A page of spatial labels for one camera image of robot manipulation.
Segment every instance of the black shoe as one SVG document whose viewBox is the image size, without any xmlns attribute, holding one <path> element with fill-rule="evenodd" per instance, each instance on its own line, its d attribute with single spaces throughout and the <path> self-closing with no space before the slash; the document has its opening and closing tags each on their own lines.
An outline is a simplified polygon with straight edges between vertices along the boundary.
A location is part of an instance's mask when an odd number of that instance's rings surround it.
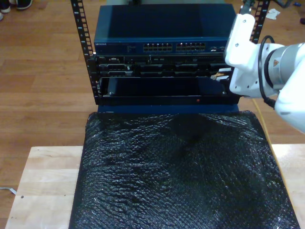
<svg viewBox="0 0 305 229">
<path fill-rule="evenodd" d="M 0 1 L 0 11 L 1 11 L 1 13 L 10 12 L 10 2 L 9 2 L 9 0 L 1 0 Z"/>
<path fill-rule="evenodd" d="M 31 6 L 33 0 L 16 0 L 17 9 L 18 10 L 25 10 Z"/>
</svg>

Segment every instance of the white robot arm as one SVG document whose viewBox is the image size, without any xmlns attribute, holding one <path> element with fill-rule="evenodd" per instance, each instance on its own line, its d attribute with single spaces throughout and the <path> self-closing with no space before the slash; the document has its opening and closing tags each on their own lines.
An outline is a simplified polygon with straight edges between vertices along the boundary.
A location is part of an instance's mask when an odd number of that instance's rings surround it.
<svg viewBox="0 0 305 229">
<path fill-rule="evenodd" d="M 235 18 L 224 53 L 225 62 L 235 67 L 230 91 L 264 98 L 279 116 L 305 133 L 305 43 L 264 44 L 267 38 L 273 41 L 267 36 L 262 44 L 254 44 L 250 42 L 254 23 L 250 14 Z M 276 101 L 267 98 L 274 94 Z"/>
</svg>

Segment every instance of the paper scrap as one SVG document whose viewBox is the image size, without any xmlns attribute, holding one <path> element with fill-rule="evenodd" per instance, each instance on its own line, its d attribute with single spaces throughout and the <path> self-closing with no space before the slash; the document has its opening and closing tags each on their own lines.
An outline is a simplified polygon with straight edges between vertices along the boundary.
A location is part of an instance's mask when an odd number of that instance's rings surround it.
<svg viewBox="0 0 305 229">
<path fill-rule="evenodd" d="M 281 12 L 277 11 L 276 9 L 271 9 L 266 15 L 266 18 L 276 20 L 277 15 L 279 15 Z"/>
</svg>

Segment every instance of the wooden table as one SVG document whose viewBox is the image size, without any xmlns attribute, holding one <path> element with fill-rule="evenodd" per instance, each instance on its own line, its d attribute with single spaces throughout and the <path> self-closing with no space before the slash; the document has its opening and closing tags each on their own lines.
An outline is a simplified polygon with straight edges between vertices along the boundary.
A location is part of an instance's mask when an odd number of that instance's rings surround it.
<svg viewBox="0 0 305 229">
<path fill-rule="evenodd" d="M 273 145 L 301 228 L 305 228 L 305 144 Z M 6 229 L 67 229 L 82 146 L 32 147 Z"/>
</svg>

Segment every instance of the metal bracket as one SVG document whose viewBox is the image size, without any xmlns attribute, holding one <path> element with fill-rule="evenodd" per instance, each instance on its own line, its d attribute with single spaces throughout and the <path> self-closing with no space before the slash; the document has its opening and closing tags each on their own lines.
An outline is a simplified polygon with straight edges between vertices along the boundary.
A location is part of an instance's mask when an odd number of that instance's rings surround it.
<svg viewBox="0 0 305 229">
<path fill-rule="evenodd" d="M 258 43 L 259 36 L 261 35 L 264 21 L 266 19 L 266 15 L 268 13 L 270 0 L 259 1 L 256 7 L 256 12 L 254 15 L 255 24 L 252 31 L 252 35 L 250 40 L 254 43 Z"/>
<path fill-rule="evenodd" d="M 97 79 L 95 77 L 96 76 L 95 58 L 93 55 L 93 48 L 90 39 L 84 5 L 82 0 L 71 0 L 71 5 L 73 9 L 73 15 L 75 18 L 77 32 L 81 41 L 82 53 L 84 54 L 84 58 L 86 61 L 86 66 L 94 95 L 94 100 L 95 103 L 98 104 L 98 100 L 99 97 L 101 96 L 101 92 L 99 92 L 98 90 L 99 83 L 97 82 Z"/>
</svg>

